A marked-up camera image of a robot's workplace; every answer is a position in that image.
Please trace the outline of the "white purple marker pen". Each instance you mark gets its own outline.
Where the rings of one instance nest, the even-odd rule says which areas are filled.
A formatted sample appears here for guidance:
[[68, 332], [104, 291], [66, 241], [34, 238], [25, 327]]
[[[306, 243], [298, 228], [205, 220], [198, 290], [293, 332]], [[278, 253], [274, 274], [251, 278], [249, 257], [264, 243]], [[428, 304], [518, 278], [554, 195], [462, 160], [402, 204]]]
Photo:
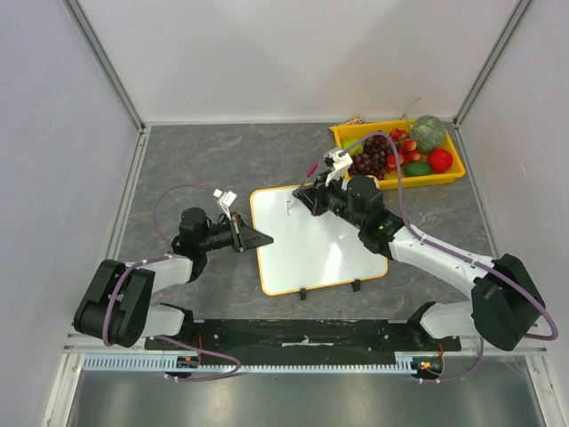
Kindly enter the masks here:
[[315, 173], [315, 171], [317, 170], [317, 168], [318, 168], [318, 162], [317, 162], [317, 161], [314, 161], [314, 162], [309, 166], [308, 170], [305, 172], [304, 178], [302, 179], [302, 181], [301, 181], [299, 187], [291, 193], [291, 197], [290, 197], [290, 199], [289, 199], [289, 200], [287, 201], [287, 203], [286, 203], [286, 211], [287, 211], [288, 214], [290, 213], [290, 210], [292, 209], [292, 206], [293, 206], [293, 204], [294, 204], [294, 201], [296, 200], [296, 198], [295, 198], [295, 196], [294, 196], [295, 192], [296, 192], [297, 190], [304, 189], [304, 188], [307, 186], [307, 184], [308, 184], [309, 181], [310, 181], [310, 178], [311, 178], [312, 175]]

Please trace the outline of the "yellow-framed whiteboard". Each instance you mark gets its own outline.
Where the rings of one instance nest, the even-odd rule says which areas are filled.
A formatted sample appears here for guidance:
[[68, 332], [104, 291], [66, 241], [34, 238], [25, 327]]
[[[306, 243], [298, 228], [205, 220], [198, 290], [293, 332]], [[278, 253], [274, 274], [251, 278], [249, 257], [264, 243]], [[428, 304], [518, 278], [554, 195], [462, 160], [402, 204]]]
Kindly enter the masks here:
[[276, 296], [385, 276], [388, 260], [369, 252], [352, 225], [325, 213], [314, 217], [301, 203], [288, 206], [292, 186], [250, 196], [252, 226], [273, 238], [257, 249], [260, 285]]

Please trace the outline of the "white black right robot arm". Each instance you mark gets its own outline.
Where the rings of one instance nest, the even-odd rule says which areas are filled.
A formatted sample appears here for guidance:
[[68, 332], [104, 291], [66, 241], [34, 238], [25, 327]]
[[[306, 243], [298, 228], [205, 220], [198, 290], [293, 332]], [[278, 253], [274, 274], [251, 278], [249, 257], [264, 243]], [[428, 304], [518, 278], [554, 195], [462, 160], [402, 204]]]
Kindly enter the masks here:
[[293, 197], [313, 216], [334, 214], [357, 228], [359, 240], [371, 253], [424, 270], [468, 297], [467, 302], [428, 304], [419, 323], [434, 339], [478, 336], [511, 351], [529, 336], [545, 308], [517, 257], [473, 254], [406, 224], [386, 208], [372, 178], [327, 182], [319, 176], [314, 184], [294, 190]]

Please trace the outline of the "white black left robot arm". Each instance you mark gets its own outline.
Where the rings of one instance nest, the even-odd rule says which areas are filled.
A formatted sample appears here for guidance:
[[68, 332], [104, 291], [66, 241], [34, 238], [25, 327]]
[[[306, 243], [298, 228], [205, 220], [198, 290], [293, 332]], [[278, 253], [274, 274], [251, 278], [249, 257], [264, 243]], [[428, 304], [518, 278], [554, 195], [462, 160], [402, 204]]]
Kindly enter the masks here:
[[170, 306], [151, 307], [152, 294], [199, 278], [213, 250], [237, 253], [268, 246], [274, 239], [248, 225], [239, 213], [223, 214], [212, 223], [205, 211], [191, 207], [181, 214], [171, 254], [135, 263], [107, 259], [94, 273], [73, 320], [80, 334], [107, 346], [133, 346], [141, 337], [177, 335], [185, 312]]

